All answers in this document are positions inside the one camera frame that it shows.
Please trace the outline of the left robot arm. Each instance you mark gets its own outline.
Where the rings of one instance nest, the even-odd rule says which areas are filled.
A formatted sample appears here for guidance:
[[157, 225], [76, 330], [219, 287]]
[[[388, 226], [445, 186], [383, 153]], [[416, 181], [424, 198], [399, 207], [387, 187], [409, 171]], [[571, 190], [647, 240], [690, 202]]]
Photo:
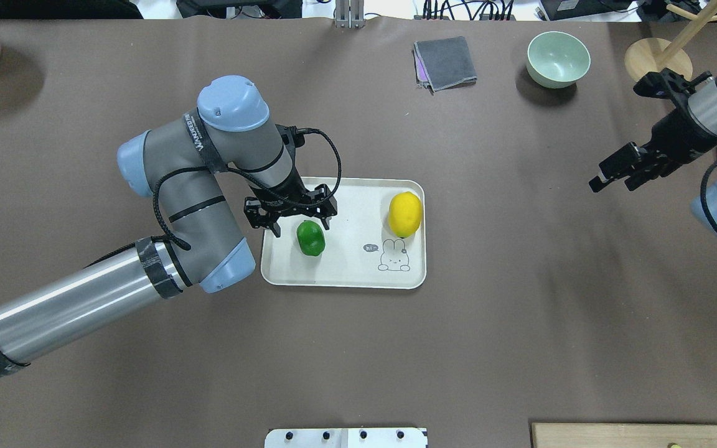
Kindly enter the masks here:
[[162, 232], [0, 304], [0, 378], [188, 287], [214, 293], [247, 278], [255, 259], [219, 172], [247, 181], [248, 223], [276, 237], [281, 217], [333, 216], [332, 191], [308, 190], [296, 169], [305, 134], [276, 124], [251, 80], [227, 75], [202, 88], [179, 118], [125, 142], [117, 152], [120, 173], [151, 199]]

